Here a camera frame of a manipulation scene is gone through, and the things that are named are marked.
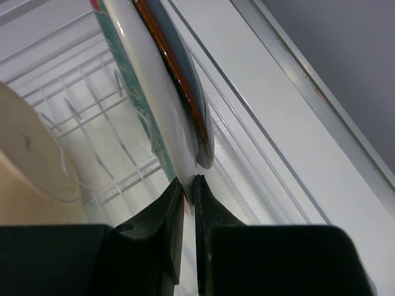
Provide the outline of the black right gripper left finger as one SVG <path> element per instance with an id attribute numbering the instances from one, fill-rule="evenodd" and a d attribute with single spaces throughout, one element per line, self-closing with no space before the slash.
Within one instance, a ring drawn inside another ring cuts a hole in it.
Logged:
<path id="1" fill-rule="evenodd" d="M 3 226 L 2 295 L 173 295 L 180 281 L 183 189 L 118 225 Z"/>

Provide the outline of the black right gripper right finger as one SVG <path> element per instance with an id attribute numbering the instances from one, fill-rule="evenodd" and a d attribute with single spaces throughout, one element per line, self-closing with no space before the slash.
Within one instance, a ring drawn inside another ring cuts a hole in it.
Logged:
<path id="1" fill-rule="evenodd" d="M 194 181 L 200 295 L 372 295 L 350 237 L 325 225 L 258 226 L 237 219 L 202 175 Z"/>

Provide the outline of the red plate teal flower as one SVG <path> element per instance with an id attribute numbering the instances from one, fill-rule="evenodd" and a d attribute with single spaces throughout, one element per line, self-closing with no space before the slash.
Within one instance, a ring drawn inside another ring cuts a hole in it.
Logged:
<path id="1" fill-rule="evenodd" d="M 159 129 L 164 146 L 190 206 L 197 170 L 197 139 L 163 58 L 131 1 L 91 1 L 109 17 Z"/>

